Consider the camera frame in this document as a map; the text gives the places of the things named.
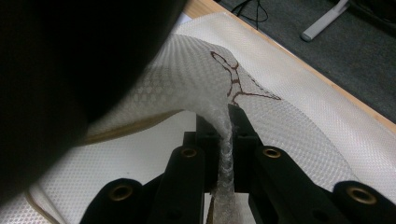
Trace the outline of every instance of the gray carpet floor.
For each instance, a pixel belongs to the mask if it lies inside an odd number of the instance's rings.
[[[245,0],[221,0],[231,11]],[[307,43],[300,33],[334,6],[329,0],[261,0],[259,29],[325,77],[396,123],[396,25],[352,6]],[[243,15],[256,17],[251,1]],[[264,18],[260,11],[259,19]],[[254,21],[243,17],[256,28]]]

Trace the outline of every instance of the brown drawn outline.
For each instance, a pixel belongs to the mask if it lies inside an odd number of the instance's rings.
[[[265,97],[265,98],[271,98],[274,100],[281,100],[280,97],[272,94],[269,91],[266,91],[265,89],[263,89],[254,79],[252,79],[251,77],[249,77],[253,83],[261,90],[264,92],[263,95],[261,94],[256,94],[256,93],[249,93],[249,92],[245,92],[242,89],[242,85],[241,85],[241,79],[239,78],[239,73],[238,73],[238,68],[239,68],[239,62],[236,62],[235,66],[231,66],[227,60],[225,60],[224,57],[222,57],[221,55],[219,55],[218,53],[216,53],[215,51],[210,51],[210,54],[212,55],[212,58],[214,60],[216,60],[216,62],[218,62],[219,64],[221,64],[221,66],[224,68],[224,70],[228,71],[230,73],[230,79],[231,79],[231,87],[230,90],[227,92],[227,97],[230,97],[233,88],[238,88],[238,90],[236,90],[236,93],[233,95],[233,99],[232,99],[232,103],[234,105],[239,106],[239,104],[235,101],[235,98],[238,95],[246,95],[246,96],[260,96],[260,97]]]

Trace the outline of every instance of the brass grommet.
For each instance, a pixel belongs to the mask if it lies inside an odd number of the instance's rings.
[[[181,150],[181,155],[186,157],[186,158],[191,158],[197,155],[197,151],[192,148],[183,148]]]
[[[273,158],[273,159],[279,158],[281,156],[280,152],[273,148],[265,148],[262,151],[262,154],[264,154],[265,156],[267,156],[269,158]]]
[[[134,189],[131,186],[118,185],[108,193],[108,197],[114,202],[119,202],[129,198],[133,192]]]
[[[365,189],[358,187],[348,187],[346,193],[355,201],[365,204],[375,204],[376,197]]]

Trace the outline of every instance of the wooden surface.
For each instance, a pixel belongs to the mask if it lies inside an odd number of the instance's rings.
[[[247,27],[249,31],[252,33],[260,36],[264,41],[267,41],[271,45],[275,46],[276,48],[285,51],[289,54],[290,57],[292,57],[294,60],[296,60],[298,63],[300,63],[305,69],[319,77],[322,81],[327,83],[328,85],[332,86],[336,91],[340,92],[342,95],[344,95],[349,101],[351,101],[353,104],[357,105],[360,107],[362,110],[364,110],[367,114],[378,120],[380,123],[382,123],[385,127],[396,133],[396,124],[392,123],[390,120],[386,119],[376,111],[374,111],[370,106],[364,104],[362,101],[358,100],[355,98],[353,95],[348,93],[347,91],[343,90],[341,87],[337,86],[335,83],[330,81],[328,78],[323,76],[320,72],[312,68],[310,65],[302,61],[301,59],[297,58],[295,55],[291,54],[289,51],[284,49],[282,46],[277,44],[273,39],[269,38],[266,35],[263,35],[259,33],[257,30],[255,30],[253,27],[249,26],[247,23],[244,21],[240,20],[237,18],[234,14],[230,13],[225,9],[224,7],[220,6],[213,0],[190,0],[190,2],[187,4],[184,12],[191,17],[192,19],[195,19],[197,17],[201,17],[207,14],[211,14],[214,12],[227,12],[229,15],[231,15],[236,21],[239,21],[242,25]]]

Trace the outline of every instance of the metal leg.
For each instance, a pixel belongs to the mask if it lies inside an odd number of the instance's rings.
[[[319,20],[312,24],[301,34],[301,39],[309,42],[317,36],[324,28],[326,28],[332,21],[337,19],[349,7],[348,0],[341,0],[338,4],[324,14]]]

